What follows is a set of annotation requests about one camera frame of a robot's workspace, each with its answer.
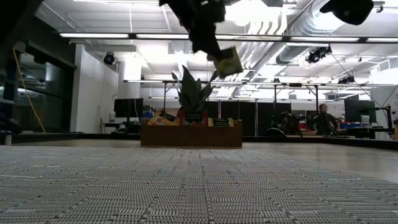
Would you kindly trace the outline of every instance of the man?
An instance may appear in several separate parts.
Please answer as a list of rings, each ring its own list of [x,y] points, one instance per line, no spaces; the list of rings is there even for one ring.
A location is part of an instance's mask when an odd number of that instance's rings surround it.
[[[321,104],[319,110],[319,114],[312,119],[312,125],[310,127],[312,128],[316,123],[317,135],[331,135],[333,131],[337,131],[338,129],[336,119],[333,115],[328,114],[328,105]]]

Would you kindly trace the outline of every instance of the black monitor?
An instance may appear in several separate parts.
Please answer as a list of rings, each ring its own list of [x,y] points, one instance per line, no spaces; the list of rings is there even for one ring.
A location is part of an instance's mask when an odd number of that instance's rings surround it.
[[[117,99],[114,101],[114,112],[117,118],[141,118],[144,99]]]
[[[376,123],[376,110],[373,101],[364,100],[345,100],[346,121],[361,122],[362,115],[370,117],[370,123]]]

